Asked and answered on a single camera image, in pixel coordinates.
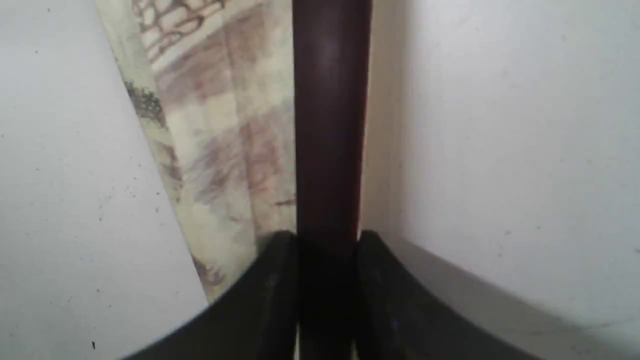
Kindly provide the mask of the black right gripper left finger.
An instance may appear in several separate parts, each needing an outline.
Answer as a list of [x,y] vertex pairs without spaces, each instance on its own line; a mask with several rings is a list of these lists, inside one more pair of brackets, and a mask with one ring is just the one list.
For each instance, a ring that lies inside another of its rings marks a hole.
[[298,324],[298,242],[275,232],[215,303],[130,360],[292,360]]

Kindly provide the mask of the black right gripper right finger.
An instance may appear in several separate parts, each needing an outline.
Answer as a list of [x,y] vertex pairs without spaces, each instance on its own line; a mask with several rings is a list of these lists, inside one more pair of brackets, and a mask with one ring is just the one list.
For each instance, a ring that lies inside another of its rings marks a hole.
[[533,360],[439,300],[375,231],[356,251],[360,360]]

